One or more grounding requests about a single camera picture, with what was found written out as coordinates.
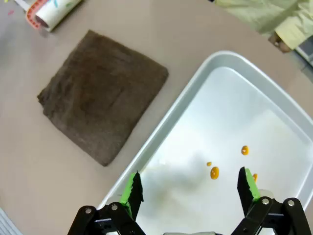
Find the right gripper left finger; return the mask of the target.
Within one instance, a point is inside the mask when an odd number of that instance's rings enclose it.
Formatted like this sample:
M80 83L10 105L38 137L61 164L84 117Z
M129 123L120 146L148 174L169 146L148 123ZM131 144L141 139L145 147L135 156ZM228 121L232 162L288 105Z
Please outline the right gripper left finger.
M82 206L74 218L67 235L144 235L136 222L143 199L139 172L132 173L119 201L101 209Z

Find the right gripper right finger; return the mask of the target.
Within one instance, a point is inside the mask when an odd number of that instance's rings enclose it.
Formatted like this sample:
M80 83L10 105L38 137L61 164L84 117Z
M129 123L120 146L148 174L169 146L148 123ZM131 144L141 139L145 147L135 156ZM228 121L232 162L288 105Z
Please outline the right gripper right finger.
M263 228L275 235L312 235L301 202L287 198L280 203L261 196L248 168L240 168L237 190L244 218L231 235L259 235Z

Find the brown cloth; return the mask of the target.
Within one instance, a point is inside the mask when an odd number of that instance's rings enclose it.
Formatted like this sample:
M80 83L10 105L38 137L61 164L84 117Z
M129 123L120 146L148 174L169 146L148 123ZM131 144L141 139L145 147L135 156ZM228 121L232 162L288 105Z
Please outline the brown cloth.
M151 58L89 30L37 98L58 130L108 166L168 75Z

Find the pink lint roller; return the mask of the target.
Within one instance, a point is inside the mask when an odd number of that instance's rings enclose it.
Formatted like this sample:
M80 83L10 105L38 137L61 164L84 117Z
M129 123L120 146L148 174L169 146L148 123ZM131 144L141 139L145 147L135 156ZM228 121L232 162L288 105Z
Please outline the pink lint roller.
M51 32L83 0L13 0L34 29Z

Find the person's left forearm yellow sleeve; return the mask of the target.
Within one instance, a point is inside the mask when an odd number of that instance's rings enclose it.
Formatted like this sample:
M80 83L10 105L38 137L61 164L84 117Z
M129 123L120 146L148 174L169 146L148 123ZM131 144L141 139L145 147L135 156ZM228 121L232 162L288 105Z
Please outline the person's left forearm yellow sleeve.
M275 33L291 49L313 35L313 11L300 9L279 24Z

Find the person's left hand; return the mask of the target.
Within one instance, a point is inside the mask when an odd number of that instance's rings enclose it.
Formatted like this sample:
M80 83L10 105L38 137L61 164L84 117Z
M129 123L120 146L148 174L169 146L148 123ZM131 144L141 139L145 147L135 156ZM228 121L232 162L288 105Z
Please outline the person's left hand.
M291 49L283 42L283 40L274 32L268 41L278 48L282 53L289 53Z

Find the silver metal tray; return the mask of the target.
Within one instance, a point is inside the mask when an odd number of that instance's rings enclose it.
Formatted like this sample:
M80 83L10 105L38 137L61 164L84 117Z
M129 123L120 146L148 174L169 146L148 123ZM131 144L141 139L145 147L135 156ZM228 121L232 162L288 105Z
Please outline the silver metal tray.
M212 180L215 166L220 173ZM136 220L147 235L228 235L244 216L241 167L258 174L257 187L277 201L295 197L306 208L313 198L313 119L250 61L219 51L199 67L101 205L118 200L139 172L144 201Z

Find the person in yellow shirt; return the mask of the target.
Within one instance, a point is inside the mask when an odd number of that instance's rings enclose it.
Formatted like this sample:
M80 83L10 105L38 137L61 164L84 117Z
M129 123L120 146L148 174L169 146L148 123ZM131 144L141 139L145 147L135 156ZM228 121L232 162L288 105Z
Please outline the person in yellow shirt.
M275 31L300 9L313 11L313 0L216 0L215 3L261 33Z

